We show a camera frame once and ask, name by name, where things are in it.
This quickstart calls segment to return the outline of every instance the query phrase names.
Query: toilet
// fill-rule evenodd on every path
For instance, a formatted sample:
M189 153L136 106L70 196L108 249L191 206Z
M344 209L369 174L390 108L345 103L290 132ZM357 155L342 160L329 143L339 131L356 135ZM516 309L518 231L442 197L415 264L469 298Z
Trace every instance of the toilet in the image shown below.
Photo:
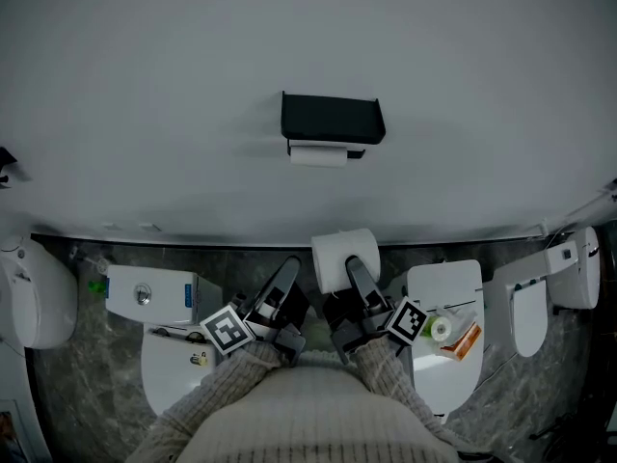
M394 278L384 296L394 302L407 296L429 314L439 314L437 308L475 313L475 322L484 330L484 290L477 260L414 266ZM403 368L411 364L408 373L417 393L434 414L442 417L442 422L473 394L482 371L484 344L485 335L480 334L465 359L458 362L436 355L435 342L420 337L413 347L398 355Z
M484 284L487 342L522 357L535 355L549 328L547 279L577 269L577 262L577 244L567 241L497 269Z
M220 361L199 323L221 309L223 293L195 273L112 264L105 306L144 323L142 382L156 415L193 391Z
M600 295L600 245L593 228L575 232L578 263L547 277L549 298L563 309L595 309Z
M13 236L0 247L0 266L12 296L15 333L26 348L55 348L67 341L77 319L77 281L44 247Z

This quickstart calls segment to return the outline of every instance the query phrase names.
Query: white sweater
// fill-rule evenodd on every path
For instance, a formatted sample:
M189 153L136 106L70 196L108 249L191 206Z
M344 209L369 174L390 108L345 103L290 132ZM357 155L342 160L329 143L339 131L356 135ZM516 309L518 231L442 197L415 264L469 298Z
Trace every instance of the white sweater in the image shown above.
M251 343L161 415L127 462L456 463L478 450L442 427L385 338L355 361L280 368L274 348Z

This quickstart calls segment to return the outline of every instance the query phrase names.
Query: toilet tank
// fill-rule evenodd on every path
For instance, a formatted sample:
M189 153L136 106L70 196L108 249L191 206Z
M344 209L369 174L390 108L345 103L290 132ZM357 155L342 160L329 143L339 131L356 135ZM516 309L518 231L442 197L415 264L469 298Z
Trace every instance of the toilet tank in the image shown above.
M198 324L223 306L223 293L195 273L110 265L105 306L128 319L161 326Z
M600 294L600 254L596 232L592 227L573 233L578 263L547 277L550 300L566 309L594 309Z

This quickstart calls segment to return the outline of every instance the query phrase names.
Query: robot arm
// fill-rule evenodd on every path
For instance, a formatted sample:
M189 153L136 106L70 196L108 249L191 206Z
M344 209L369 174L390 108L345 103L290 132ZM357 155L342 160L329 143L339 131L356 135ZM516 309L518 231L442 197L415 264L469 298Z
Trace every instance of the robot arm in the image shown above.
M306 340L300 327L309 301L296 285L300 260L288 258L253 298L237 294L232 303L206 320L201 327L222 355L251 340L273 344L293 365Z
M412 344L426 316L418 322L413 336L407 337L392 331L392 326L396 329L400 325L398 319L403 317L403 313L415 305L403 301L398 308L394 307L383 296L358 257L352 256L346 260L345 268L351 289L338 292L324 305L324 315L332 330L332 341L343 364L349 362L347 355L354 353L358 347L383 335L389 335L389 341L395 347Z

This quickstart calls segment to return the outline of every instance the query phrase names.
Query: green object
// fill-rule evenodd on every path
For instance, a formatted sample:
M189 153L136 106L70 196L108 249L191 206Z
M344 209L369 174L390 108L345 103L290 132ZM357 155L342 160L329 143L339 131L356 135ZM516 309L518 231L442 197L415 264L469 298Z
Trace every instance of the green object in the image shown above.
M103 282L88 282L88 290L92 293L105 293L107 285Z
M429 317L426 320L426 324L424 324L424 328L422 329L422 332L420 333L421 336L424 336L426 338L433 338L431 336L431 327L433 327L433 323L439 319L436 315L432 315L431 317Z

